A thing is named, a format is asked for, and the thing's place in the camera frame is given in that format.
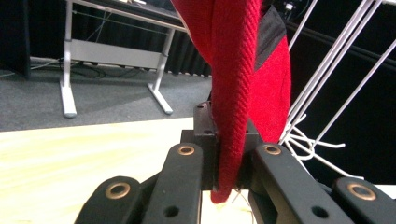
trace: black panel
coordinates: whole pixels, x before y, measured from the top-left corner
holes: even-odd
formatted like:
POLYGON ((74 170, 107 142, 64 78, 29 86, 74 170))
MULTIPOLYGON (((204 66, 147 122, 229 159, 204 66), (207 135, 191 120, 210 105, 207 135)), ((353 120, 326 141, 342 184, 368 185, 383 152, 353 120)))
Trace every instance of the black panel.
POLYGON ((30 76, 27 0, 0 1, 0 68, 30 76))

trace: light wood tabletop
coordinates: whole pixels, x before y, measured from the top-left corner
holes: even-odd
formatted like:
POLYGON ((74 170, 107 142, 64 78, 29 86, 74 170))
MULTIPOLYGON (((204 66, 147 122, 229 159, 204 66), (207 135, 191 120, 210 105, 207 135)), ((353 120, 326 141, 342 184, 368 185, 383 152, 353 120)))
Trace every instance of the light wood tabletop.
MULTIPOLYGON (((161 171, 192 125, 186 118, 0 133, 0 223, 74 223, 103 181, 142 182, 161 171)), ((202 223, 251 223, 250 208, 242 196, 214 205, 204 192, 202 223)))

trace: white desk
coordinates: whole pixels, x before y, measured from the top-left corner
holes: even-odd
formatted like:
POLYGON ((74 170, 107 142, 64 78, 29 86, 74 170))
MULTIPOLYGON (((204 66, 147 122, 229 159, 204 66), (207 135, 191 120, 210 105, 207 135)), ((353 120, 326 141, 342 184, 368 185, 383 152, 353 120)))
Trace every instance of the white desk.
POLYGON ((155 99, 163 108, 166 114, 172 114, 173 110, 165 101, 160 93, 160 84, 163 77, 163 70, 166 65, 168 52, 172 44, 175 30, 185 32, 186 29, 180 25, 175 25, 166 21, 159 21, 144 15, 137 15, 133 12, 123 11, 109 7, 108 3, 111 1, 104 0, 102 2, 107 4, 99 4, 101 1, 84 1, 84 0, 66 0, 66 27, 64 38, 64 76, 60 81, 62 102, 64 106, 64 116, 67 118, 74 118, 77 115, 77 110, 74 102, 72 87, 70 83, 70 63, 71 60, 96 62, 96 63, 114 63, 127 66, 140 66, 146 68, 154 68, 157 70, 157 78, 153 83, 148 84, 148 89, 151 91, 155 99), (166 38, 163 44, 162 53, 150 52, 138 49, 127 49, 114 47, 104 44, 98 44, 88 41, 81 41, 72 39, 72 15, 73 4, 83 5, 85 7, 92 7, 106 12, 118 14, 124 17, 149 22, 168 28, 166 38))

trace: metal grommet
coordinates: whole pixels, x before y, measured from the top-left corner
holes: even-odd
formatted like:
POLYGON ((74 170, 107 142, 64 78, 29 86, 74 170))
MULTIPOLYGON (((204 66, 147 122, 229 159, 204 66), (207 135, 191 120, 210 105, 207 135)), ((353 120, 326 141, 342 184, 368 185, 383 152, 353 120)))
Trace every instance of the metal grommet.
POLYGON ((348 184, 347 189, 355 197, 358 197, 365 201, 373 201, 376 199, 375 193, 371 189, 367 188, 362 184, 358 184, 358 183, 348 184))
POLYGON ((190 156, 192 153, 194 153, 194 148, 193 147, 180 147, 177 150, 177 153, 182 156, 190 156))
POLYGON ((112 183, 106 189, 108 199, 120 199, 125 197, 131 190, 131 186, 124 182, 112 183))
POLYGON ((264 150, 271 155, 279 155, 282 151, 278 147, 265 146, 264 150))

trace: red fabric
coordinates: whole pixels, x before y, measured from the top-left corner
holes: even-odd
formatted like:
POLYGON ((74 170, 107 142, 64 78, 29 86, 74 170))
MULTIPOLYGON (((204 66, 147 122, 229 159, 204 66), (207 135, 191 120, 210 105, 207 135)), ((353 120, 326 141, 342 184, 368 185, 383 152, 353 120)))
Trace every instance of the red fabric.
POLYGON ((248 116, 263 139, 276 142, 285 125, 290 95, 286 38, 256 72, 261 0, 172 0, 192 42, 212 67, 212 115, 219 132, 219 189, 225 202, 241 164, 248 116))
POLYGON ((248 114, 262 139, 277 143, 290 108, 290 57, 284 36, 250 84, 248 114))

